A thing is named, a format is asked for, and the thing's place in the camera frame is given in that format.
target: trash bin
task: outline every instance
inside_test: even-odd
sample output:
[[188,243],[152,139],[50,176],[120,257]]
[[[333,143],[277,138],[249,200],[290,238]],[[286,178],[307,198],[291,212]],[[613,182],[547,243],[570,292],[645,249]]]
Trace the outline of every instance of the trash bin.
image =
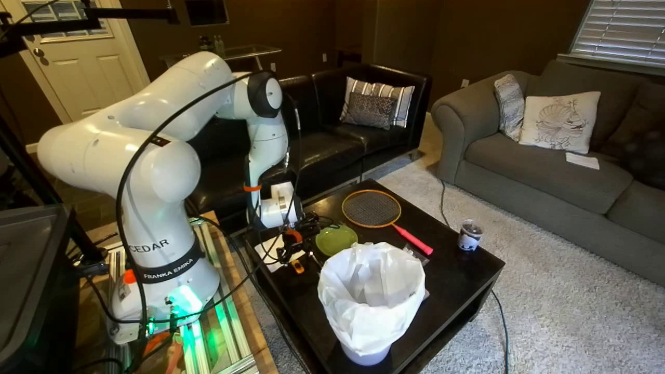
[[423,261],[389,243],[355,243],[321,271],[318,299],[345,355],[383,362],[424,299]]

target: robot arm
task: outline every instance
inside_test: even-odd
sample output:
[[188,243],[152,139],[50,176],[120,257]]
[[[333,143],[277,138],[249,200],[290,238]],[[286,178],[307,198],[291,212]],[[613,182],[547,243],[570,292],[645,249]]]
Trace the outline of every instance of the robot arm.
[[[251,141],[247,182],[256,185],[264,171],[288,156],[280,99],[273,77],[238,77],[222,59],[200,51],[140,93],[54,127],[39,139],[38,156],[47,171],[65,182],[117,198],[131,157],[152,131],[169,123],[137,157],[120,200],[128,249],[142,274],[152,318],[198,312],[219,286],[219,274],[201,257],[184,206],[200,180],[200,159],[188,141],[213,116],[246,118]],[[251,206],[263,206],[260,192],[251,193]],[[273,226],[286,223],[286,217],[275,217]],[[112,292],[112,312],[122,319],[142,316],[135,285]],[[137,338],[137,325],[115,327],[112,338]]]

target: gray sofa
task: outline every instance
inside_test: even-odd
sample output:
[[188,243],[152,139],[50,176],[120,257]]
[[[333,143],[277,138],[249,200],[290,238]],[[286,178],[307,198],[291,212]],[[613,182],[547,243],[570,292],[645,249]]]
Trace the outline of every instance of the gray sofa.
[[664,176],[664,138],[651,145],[638,141],[645,128],[665,133],[665,85],[562,61],[551,61],[540,75],[511,72],[524,95],[600,91],[591,139],[600,171],[565,163],[563,149],[520,145],[503,134],[495,82],[505,72],[500,72],[432,104],[442,133],[441,180],[665,285],[665,189],[661,178],[641,175],[634,168],[641,163],[627,154],[657,145],[651,154]]

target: carpet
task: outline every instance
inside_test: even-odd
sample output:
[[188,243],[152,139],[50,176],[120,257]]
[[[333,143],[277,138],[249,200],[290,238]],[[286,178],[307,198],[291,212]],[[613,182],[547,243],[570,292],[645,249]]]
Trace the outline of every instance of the carpet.
[[[441,220],[441,182],[418,163],[370,175]],[[511,372],[665,374],[665,288],[447,185],[453,229],[474,220],[482,247],[505,261],[495,285]],[[253,305],[280,372],[304,372],[277,323]],[[503,372],[503,327],[492,298],[423,372]]]

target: soda can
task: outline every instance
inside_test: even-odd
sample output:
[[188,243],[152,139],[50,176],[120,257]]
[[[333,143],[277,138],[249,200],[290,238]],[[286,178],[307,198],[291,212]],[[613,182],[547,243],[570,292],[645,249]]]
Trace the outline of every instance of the soda can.
[[459,229],[459,249],[462,251],[476,251],[480,246],[482,229],[474,223],[464,223]]

